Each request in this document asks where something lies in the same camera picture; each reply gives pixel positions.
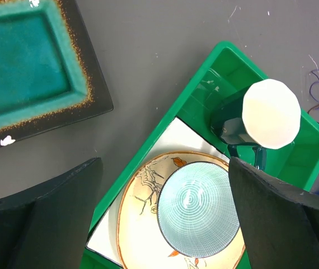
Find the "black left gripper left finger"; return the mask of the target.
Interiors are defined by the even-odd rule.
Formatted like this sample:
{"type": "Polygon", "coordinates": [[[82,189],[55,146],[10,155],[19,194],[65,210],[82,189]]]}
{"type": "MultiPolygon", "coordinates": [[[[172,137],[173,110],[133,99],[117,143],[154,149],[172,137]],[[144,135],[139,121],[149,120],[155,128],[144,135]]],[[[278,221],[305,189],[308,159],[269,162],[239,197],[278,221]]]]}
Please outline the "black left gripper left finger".
{"type": "Polygon", "coordinates": [[[0,268],[79,268],[102,174],[95,157],[0,198],[0,268]]]}

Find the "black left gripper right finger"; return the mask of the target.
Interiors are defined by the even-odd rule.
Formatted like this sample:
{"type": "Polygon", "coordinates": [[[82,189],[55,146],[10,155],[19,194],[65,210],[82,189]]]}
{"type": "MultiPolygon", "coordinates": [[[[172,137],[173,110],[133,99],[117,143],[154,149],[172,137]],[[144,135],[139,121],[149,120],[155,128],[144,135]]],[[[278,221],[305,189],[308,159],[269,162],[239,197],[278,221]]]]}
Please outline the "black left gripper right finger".
{"type": "Polygon", "coordinates": [[[229,181],[251,268],[319,268],[319,195],[237,157],[229,181]]]}

